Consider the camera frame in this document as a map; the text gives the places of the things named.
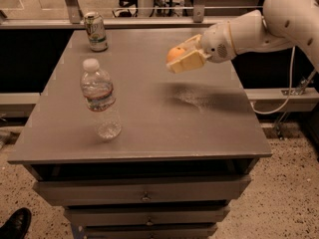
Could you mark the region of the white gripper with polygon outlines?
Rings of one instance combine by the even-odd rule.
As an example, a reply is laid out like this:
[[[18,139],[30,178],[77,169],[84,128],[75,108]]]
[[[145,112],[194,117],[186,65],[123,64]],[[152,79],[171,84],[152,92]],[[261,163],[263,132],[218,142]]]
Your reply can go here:
[[[206,60],[223,63],[236,57],[228,22],[214,24],[203,32],[202,37],[197,34],[176,47],[185,52],[170,63],[166,62],[167,69],[174,74],[199,69]]]

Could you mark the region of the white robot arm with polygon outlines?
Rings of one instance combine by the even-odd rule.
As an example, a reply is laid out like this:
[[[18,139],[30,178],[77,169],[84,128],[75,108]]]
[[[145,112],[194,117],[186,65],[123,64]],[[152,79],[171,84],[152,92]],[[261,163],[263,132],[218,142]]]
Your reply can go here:
[[[264,0],[262,10],[214,24],[170,49],[166,66],[176,74],[248,52],[268,53],[294,46],[319,71],[318,0]]]

